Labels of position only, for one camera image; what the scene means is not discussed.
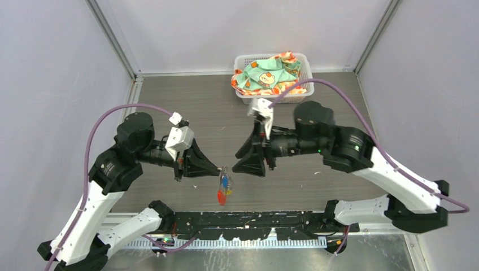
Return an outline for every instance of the wooden floor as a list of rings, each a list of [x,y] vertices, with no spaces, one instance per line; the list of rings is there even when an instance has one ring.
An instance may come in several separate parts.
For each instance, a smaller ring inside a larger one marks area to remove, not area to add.
[[[336,84],[369,121],[353,73],[317,73],[314,77]],[[238,160],[234,154],[252,131],[252,120],[246,117],[247,106],[236,97],[229,79],[230,75],[147,77],[140,102],[180,113],[190,121],[203,153],[218,167],[231,168]],[[348,105],[326,86],[316,84],[311,99],[333,109],[336,124],[363,128]],[[274,124],[294,128],[294,107],[276,106]],[[168,134],[171,124],[166,115],[148,113],[155,120],[156,138]],[[152,200],[161,200],[174,211],[323,210],[330,199],[361,200],[384,194],[362,178],[324,166],[320,155],[279,158],[277,168],[265,178],[233,174],[233,194],[225,206],[217,201],[217,177],[176,182],[171,168],[144,165],[143,171],[114,212],[139,212]]]

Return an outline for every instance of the cartoon print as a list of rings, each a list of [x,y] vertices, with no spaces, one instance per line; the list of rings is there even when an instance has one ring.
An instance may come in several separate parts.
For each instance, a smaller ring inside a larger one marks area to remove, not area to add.
[[[259,76],[259,80],[260,81],[258,81],[258,84],[269,88],[269,85],[275,82],[275,76],[270,72],[265,72]]]

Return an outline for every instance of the cable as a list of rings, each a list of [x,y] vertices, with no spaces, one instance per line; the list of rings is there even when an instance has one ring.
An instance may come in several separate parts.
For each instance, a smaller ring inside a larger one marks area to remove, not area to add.
[[[81,197],[81,203],[80,203],[80,208],[78,210],[78,212],[76,213],[76,216],[75,218],[73,218],[73,221],[72,223],[70,224],[70,226],[68,227],[67,231],[65,232],[65,234],[63,234],[63,238],[60,240],[60,242],[58,243],[55,251],[53,252],[53,254],[51,255],[50,259],[48,260],[48,263],[46,264],[45,266],[45,271],[49,271],[50,270],[50,267],[51,265],[53,264],[53,261],[55,260],[56,256],[58,255],[58,253],[60,252],[60,249],[63,247],[63,245],[65,244],[65,242],[67,241],[68,237],[70,236],[70,234],[72,233],[73,229],[75,228],[76,224],[78,223],[78,220],[80,219],[82,213],[83,213],[83,210],[85,209],[85,205],[86,205],[86,200],[88,198],[88,162],[89,162],[89,156],[90,156],[90,148],[92,146],[92,141],[93,141],[93,136],[95,135],[95,132],[97,131],[98,127],[100,126],[100,123],[102,123],[102,121],[110,114],[112,114],[113,112],[115,111],[118,111],[118,110],[121,110],[121,109],[125,109],[125,108],[131,108],[131,107],[142,107],[142,108],[149,108],[149,109],[153,109],[153,110],[157,110],[157,111],[160,111],[160,112],[163,112],[165,113],[166,115],[168,115],[169,117],[173,116],[173,114],[161,107],[157,107],[157,106],[152,106],[150,104],[144,104],[144,103],[131,103],[131,104],[122,104],[121,106],[116,106],[108,111],[106,111],[98,120],[97,122],[95,123],[95,125],[93,125],[93,129],[92,131],[90,132],[90,136],[88,136],[88,140],[86,142],[86,150],[85,150],[85,159],[84,159],[84,181],[83,181],[83,195]]]
[[[151,257],[158,257],[158,255],[156,253],[152,253],[150,256],[146,256],[144,257],[143,259],[140,259],[138,261],[136,261],[134,264],[128,266],[128,267],[111,267],[111,269],[113,270],[130,270],[132,269],[133,267],[137,266],[138,264],[146,261],[147,259],[151,258]]]
[[[338,232],[335,231],[334,233],[330,233],[330,234],[314,234],[315,236],[317,237],[328,237],[328,236],[333,236],[335,234],[337,234]]]
[[[344,244],[346,243],[346,240],[347,240],[347,237],[349,236],[349,230],[351,229],[351,226],[348,226],[346,227],[346,231],[345,231],[345,236],[343,238],[343,241],[341,242],[341,244],[339,245],[338,249],[334,252],[334,254],[331,256],[331,258],[329,258],[329,261],[328,261],[328,264],[326,265],[326,267],[328,268],[329,265],[331,264],[331,261],[333,260],[333,258],[337,257],[338,256],[338,253],[341,251],[341,249],[343,248]]]
[[[420,186],[422,189],[426,190],[427,192],[431,193],[432,195],[435,195],[441,199],[444,199],[454,205],[457,205],[459,207],[462,208],[462,210],[453,210],[453,211],[448,211],[448,213],[467,213],[469,212],[470,208],[469,206],[467,206],[466,204],[462,203],[462,202],[459,202],[455,199],[452,199],[452,198],[449,198],[448,196],[445,196],[441,193],[436,193],[432,188],[430,188],[429,186],[427,186],[426,184],[422,183],[421,181],[417,180],[416,178],[412,177],[410,174],[408,174],[406,171],[404,171],[402,168],[398,167],[398,165],[393,162],[393,160],[389,157],[389,155],[386,153],[386,151],[384,150],[384,148],[382,148],[381,144],[379,143],[379,140],[377,140],[377,138],[375,137],[374,135],[374,132],[372,131],[371,127],[369,127],[368,123],[366,122],[366,120],[364,119],[363,115],[361,115],[361,113],[359,112],[359,110],[356,108],[356,106],[354,106],[354,104],[352,103],[352,101],[346,96],[346,94],[341,91],[341,89],[339,89],[337,86],[335,86],[334,84],[332,84],[331,82],[328,82],[328,81],[325,81],[325,80],[322,80],[322,79],[316,79],[316,78],[309,78],[309,79],[305,79],[305,80],[302,80],[302,81],[299,81],[297,82],[296,84],[290,86],[289,88],[287,88],[283,93],[281,93],[278,97],[276,97],[273,102],[268,106],[268,108],[273,108],[273,106],[275,106],[275,104],[277,104],[288,92],[290,92],[292,89],[296,88],[297,86],[299,85],[302,85],[302,84],[305,84],[305,83],[310,83],[310,82],[314,82],[314,83],[319,83],[319,84],[323,84],[323,85],[326,85],[328,87],[330,87],[331,89],[333,89],[337,94],[339,94],[339,96],[341,96],[341,98],[343,98],[345,100],[345,102],[351,107],[351,109],[354,111],[354,113],[356,114],[356,116],[359,118],[359,120],[361,121],[361,123],[363,124],[363,126],[366,128],[366,131],[368,132],[369,136],[371,137],[372,141],[374,142],[374,144],[376,145],[376,148],[379,150],[379,152],[381,153],[382,157],[384,157],[384,159],[393,167],[393,169],[397,172],[399,172],[402,176],[404,176],[405,178],[409,179],[410,181],[412,181],[413,183],[417,184],[418,186]]]
[[[151,243],[153,243],[155,246],[159,247],[161,250],[165,250],[168,253],[174,253],[183,250],[185,247],[189,246],[193,241],[195,241],[196,237],[193,237],[192,239],[188,240],[186,243],[181,245],[181,247],[177,248],[165,248],[163,247],[160,243],[158,243],[156,240],[154,240],[152,237],[149,237],[148,235],[142,235],[146,239],[148,239]]]

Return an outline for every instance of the red toy part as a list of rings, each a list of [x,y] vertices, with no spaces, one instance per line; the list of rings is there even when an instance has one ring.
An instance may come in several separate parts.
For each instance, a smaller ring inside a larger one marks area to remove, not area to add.
[[[226,204],[226,195],[221,190],[218,190],[218,202],[221,206]]]

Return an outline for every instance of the green cloth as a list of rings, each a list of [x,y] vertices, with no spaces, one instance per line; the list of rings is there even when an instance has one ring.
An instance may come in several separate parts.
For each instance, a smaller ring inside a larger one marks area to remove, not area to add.
[[[236,77],[241,89],[272,89],[279,82],[290,82],[298,78],[301,62],[284,63],[281,58],[259,59],[250,63]]]

